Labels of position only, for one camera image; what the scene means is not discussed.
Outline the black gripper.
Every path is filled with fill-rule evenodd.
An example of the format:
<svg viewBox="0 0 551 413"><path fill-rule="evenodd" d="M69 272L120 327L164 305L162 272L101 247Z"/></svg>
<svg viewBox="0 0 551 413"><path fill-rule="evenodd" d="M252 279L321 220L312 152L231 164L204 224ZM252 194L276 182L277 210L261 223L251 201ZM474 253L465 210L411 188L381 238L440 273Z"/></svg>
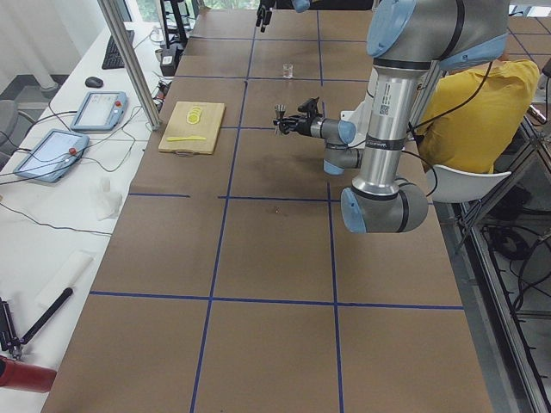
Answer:
<svg viewBox="0 0 551 413"><path fill-rule="evenodd" d="M271 20L271 10L275 7L276 0L260 0L257 12L256 27L261 26L261 32L264 33Z"/></svg>
<svg viewBox="0 0 551 413"><path fill-rule="evenodd" d="M298 133L309 137L321 137L321 128L324 123L324 117L316 115L307 117L305 115L292 115L273 120L275 135L288 135L290 133Z"/></svg>

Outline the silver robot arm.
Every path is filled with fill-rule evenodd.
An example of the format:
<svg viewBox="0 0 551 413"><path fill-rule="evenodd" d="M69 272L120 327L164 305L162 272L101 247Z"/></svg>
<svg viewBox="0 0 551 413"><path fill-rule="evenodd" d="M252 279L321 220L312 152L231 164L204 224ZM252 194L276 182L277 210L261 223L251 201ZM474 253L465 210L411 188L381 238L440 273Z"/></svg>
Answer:
<svg viewBox="0 0 551 413"><path fill-rule="evenodd" d="M307 10L370 10L373 0L261 0L257 9L256 27L264 33L274 9L291 9L297 13Z"/></svg>
<svg viewBox="0 0 551 413"><path fill-rule="evenodd" d="M446 71L496 59L505 49L506 1L383 1L375 9L367 54L377 75L360 166L341 193L354 233L407 232L428 212L423 191L397 176L418 81L436 61Z"/></svg>

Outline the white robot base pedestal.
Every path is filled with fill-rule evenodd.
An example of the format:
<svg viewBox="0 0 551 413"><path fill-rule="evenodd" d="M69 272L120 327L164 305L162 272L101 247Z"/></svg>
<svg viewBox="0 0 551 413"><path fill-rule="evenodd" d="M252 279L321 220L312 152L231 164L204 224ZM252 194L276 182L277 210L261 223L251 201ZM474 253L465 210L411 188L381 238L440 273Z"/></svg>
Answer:
<svg viewBox="0 0 551 413"><path fill-rule="evenodd" d="M350 144L350 147L354 146L355 148L363 148L365 146L365 139L367 138L377 80L377 71L376 69L373 69L370 74L366 95L363 101L360 102L353 111L341 112L341 118L353 123L356 127L356 136Z"/></svg>

